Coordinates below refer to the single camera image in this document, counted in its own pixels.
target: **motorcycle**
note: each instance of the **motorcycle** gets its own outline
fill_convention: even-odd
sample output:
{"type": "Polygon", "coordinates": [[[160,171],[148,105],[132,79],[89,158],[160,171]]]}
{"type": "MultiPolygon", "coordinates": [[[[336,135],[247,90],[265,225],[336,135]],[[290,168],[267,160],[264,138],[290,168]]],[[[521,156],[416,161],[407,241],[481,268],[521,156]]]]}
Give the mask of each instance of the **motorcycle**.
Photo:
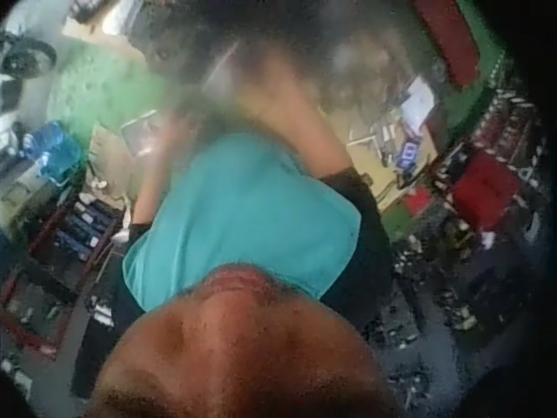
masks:
{"type": "Polygon", "coordinates": [[[0,30],[0,74],[38,78],[56,65],[56,50],[46,42],[0,30]]]}

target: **teal shirt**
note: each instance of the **teal shirt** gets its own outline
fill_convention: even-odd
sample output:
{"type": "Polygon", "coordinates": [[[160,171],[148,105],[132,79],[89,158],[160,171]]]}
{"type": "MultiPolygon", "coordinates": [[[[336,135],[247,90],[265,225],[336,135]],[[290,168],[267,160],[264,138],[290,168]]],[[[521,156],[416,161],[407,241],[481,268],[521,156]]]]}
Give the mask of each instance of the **teal shirt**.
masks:
{"type": "Polygon", "coordinates": [[[124,259],[124,279],[145,311],[229,263],[319,299],[352,257],[359,223],[358,210],[284,148],[227,135],[175,175],[151,230],[124,259]]]}

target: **tire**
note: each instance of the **tire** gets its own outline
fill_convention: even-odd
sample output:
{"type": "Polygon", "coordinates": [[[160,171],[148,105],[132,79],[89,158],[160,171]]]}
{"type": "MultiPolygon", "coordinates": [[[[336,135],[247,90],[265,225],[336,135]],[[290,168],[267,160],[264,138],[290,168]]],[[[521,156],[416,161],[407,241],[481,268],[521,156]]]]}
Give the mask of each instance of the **tire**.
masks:
{"type": "Polygon", "coordinates": [[[2,61],[2,73],[13,78],[38,78],[56,65],[57,54],[49,44],[24,37],[18,39],[2,61]]]}

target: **cluttered floor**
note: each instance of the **cluttered floor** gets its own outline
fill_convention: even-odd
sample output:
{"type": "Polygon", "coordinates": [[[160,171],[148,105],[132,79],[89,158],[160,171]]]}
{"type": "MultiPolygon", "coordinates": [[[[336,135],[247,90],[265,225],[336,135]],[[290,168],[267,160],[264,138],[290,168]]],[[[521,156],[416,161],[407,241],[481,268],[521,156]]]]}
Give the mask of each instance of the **cluttered floor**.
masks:
{"type": "MultiPolygon", "coordinates": [[[[3,205],[17,204],[0,211],[0,249],[13,257],[3,260],[18,260],[2,266],[2,368],[45,417],[80,416],[113,344],[110,289],[122,254],[110,238],[141,178],[133,138],[153,111],[184,95],[198,100],[195,84],[221,102],[228,94],[211,81],[226,79],[230,45],[214,57],[198,51],[196,42],[218,35],[200,24],[185,30],[174,2],[105,3],[25,0],[6,25],[53,46],[57,64],[23,82],[17,104],[3,111],[2,135],[56,132],[76,146],[64,148],[64,170],[39,170],[32,152],[21,158],[8,153],[10,141],[2,145],[10,155],[3,205]],[[13,184],[30,196],[14,194],[13,184]]],[[[334,4],[328,13],[342,20],[334,4]]],[[[370,36],[366,22],[350,37],[339,30],[344,40],[330,41],[336,66],[319,67],[312,88],[393,244],[393,294],[364,337],[404,410],[445,415],[513,361],[528,330],[547,248],[544,131],[472,2],[445,10],[456,22],[448,34],[431,10],[393,4],[396,21],[374,25],[380,32],[370,36]],[[439,48],[447,36],[463,40],[465,59],[439,48]]]]}

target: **person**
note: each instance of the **person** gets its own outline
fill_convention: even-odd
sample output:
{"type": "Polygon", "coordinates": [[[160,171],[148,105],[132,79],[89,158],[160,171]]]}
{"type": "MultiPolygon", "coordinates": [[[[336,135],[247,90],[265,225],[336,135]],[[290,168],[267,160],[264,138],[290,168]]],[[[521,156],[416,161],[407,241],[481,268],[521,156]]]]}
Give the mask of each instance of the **person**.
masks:
{"type": "Polygon", "coordinates": [[[284,53],[238,103],[273,135],[158,134],[86,416],[395,416],[359,335],[391,286],[369,186],[284,53]]]}

